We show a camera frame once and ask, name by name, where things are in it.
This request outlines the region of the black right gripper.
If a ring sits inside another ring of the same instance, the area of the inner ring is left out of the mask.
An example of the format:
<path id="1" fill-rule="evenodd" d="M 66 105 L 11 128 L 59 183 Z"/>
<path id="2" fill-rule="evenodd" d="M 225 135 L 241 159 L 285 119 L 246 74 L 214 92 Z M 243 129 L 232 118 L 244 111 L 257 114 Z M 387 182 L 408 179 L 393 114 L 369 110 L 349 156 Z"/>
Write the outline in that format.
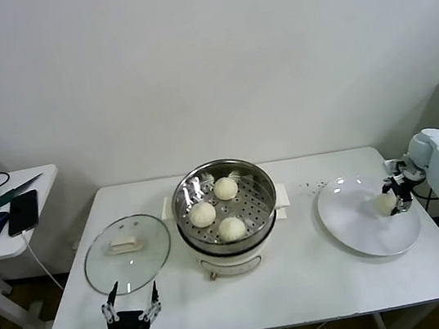
<path id="1" fill-rule="evenodd" d="M 383 180 L 381 189 L 383 195 L 392 192 L 395 195 L 390 215 L 403 214 L 408 212 L 413 202 L 412 183 L 403 174 L 394 174 Z"/>

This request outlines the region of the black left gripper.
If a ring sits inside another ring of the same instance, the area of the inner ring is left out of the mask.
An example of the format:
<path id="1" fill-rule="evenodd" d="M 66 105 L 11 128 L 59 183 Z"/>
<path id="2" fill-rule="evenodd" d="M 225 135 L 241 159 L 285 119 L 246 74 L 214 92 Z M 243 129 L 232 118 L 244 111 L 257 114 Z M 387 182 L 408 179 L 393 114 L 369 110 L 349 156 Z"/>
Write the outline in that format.
<path id="1" fill-rule="evenodd" d="M 118 282 L 108 294 L 107 301 L 101 306 L 101 312 L 108 329 L 150 329 L 150 320 L 156 319 L 162 307 L 159 301 L 159 291 L 157 290 L 156 281 L 153 281 L 150 305 L 142 311 L 123 311 L 114 310 L 114 302 L 117 296 Z"/>

